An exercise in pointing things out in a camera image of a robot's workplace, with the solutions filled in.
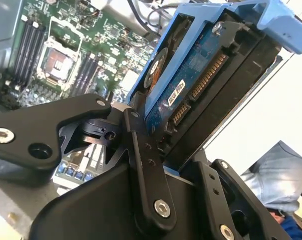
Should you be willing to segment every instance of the black plastic arm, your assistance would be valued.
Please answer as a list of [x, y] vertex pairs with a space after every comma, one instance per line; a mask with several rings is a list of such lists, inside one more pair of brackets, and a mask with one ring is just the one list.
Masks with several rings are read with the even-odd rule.
[[13, 139], [0, 143], [0, 178], [39, 186], [47, 183], [61, 161], [61, 146], [69, 135], [60, 129], [82, 122], [106, 118], [111, 106], [95, 94], [86, 94], [31, 108], [0, 113], [0, 142], [12, 133]]

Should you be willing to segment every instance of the blue clothing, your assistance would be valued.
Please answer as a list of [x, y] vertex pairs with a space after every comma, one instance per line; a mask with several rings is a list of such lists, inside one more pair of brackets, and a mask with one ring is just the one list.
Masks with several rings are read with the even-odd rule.
[[[302, 158], [280, 141], [241, 175], [266, 208], [289, 215], [299, 208], [302, 193]], [[302, 240], [302, 230], [291, 216], [281, 224], [293, 240]]]
[[302, 230], [298, 227], [293, 217], [286, 216], [281, 226], [292, 240], [302, 240]]

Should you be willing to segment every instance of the capacitor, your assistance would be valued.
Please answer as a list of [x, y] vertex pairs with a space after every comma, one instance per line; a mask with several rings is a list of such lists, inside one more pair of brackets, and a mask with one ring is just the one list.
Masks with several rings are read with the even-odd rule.
[[57, 0], [46, 0], [46, 2], [50, 5], [57, 3]]

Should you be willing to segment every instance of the cable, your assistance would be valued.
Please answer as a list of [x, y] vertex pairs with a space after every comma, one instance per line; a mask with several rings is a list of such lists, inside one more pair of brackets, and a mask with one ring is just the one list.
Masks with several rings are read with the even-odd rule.
[[287, 154], [290, 154], [290, 155], [292, 155], [292, 156], [294, 156], [294, 157], [296, 157], [296, 158], [298, 158], [298, 159], [302, 159], [302, 157], [297, 156], [297, 155], [295, 155], [295, 154], [292, 154], [292, 153], [288, 152], [287, 150], [285, 150], [285, 149], [281, 146], [280, 143], [277, 143], [277, 144], [279, 144], [280, 148], [282, 148], [282, 150], [285, 151]]
[[138, 15], [138, 13], [137, 13], [137, 11], [136, 11], [136, 9], [135, 9], [135, 6], [134, 6], [132, 0], [127, 0], [127, 2], [129, 3], [129, 6], [130, 6], [130, 8], [131, 8], [131, 10], [132, 10], [132, 12], [133, 12], [133, 14], [134, 14], [136, 20], [139, 22], [139, 24], [140, 24], [147, 32], [149, 32], [149, 33], [151, 33], [151, 34], [154, 34], [154, 35], [160, 37], [160, 35], [159, 35], [157, 32], [154, 32], [152, 29], [150, 29], [150, 28], [147, 26], [147, 24], [146, 24], [145, 22], [143, 22], [143, 21], [141, 20], [140, 16]]
[[152, 26], [152, 27], [156, 27], [156, 28], [158, 28], [158, 29], [161, 29], [162, 27], [161, 27], [161, 14], [159, 14], [159, 22], [157, 23], [157, 24], [152, 24], [151, 23], [151, 20], [150, 20], [150, 18], [151, 18], [151, 16], [152, 16], [152, 14], [154, 14], [155, 12], [158, 12], [158, 11], [161, 11], [161, 10], [164, 10], [164, 9], [175, 9], [175, 8], [177, 8], [179, 6], [179, 4], [178, 3], [170, 3], [170, 4], [168, 4], [168, 5], [163, 5], [163, 6], [160, 6], [159, 8], [156, 8], [156, 9], [154, 9], [152, 12], [150, 12], [149, 13], [149, 15], [147, 16], [147, 23], [150, 25], [150, 26]]

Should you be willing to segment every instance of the label sticker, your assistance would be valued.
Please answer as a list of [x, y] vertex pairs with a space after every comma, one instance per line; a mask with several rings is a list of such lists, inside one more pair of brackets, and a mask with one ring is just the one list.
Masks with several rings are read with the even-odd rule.
[[177, 96], [179, 96], [179, 94], [182, 92], [182, 90], [184, 89], [184, 87], [185, 87], [185, 82], [182, 79], [180, 81], [180, 83], [176, 86], [174, 92], [171, 94], [171, 96], [168, 99], [169, 106], [171, 106], [174, 103], [174, 101], [176, 100]]
[[159, 65], [159, 60], [156, 61], [156, 63], [155, 63], [154, 66], [152, 67], [151, 72], [150, 72], [151, 75], [154, 73], [154, 71], [156, 70], [156, 68], [157, 68], [158, 65]]

